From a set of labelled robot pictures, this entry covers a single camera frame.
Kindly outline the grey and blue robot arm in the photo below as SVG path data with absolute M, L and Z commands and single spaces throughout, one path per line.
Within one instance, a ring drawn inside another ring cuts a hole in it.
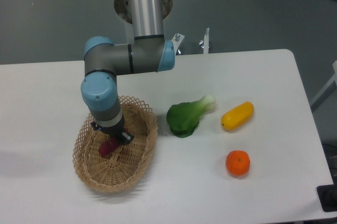
M 161 72 L 175 65 L 173 42 L 164 38 L 161 0 L 128 0 L 128 7 L 134 41 L 114 45 L 107 37 L 90 38 L 85 44 L 85 77 L 81 83 L 94 130 L 110 135 L 122 145 L 134 137 L 124 128 L 117 76 Z

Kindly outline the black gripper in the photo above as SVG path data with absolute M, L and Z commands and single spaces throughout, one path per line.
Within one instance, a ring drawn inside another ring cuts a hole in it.
M 94 131 L 99 130 L 102 133 L 109 135 L 111 138 L 116 138 L 120 145 L 129 145 L 133 141 L 134 135 L 124 131 L 124 124 L 125 119 L 123 117 L 116 125 L 111 127 L 103 127 L 95 121 L 90 123 Z

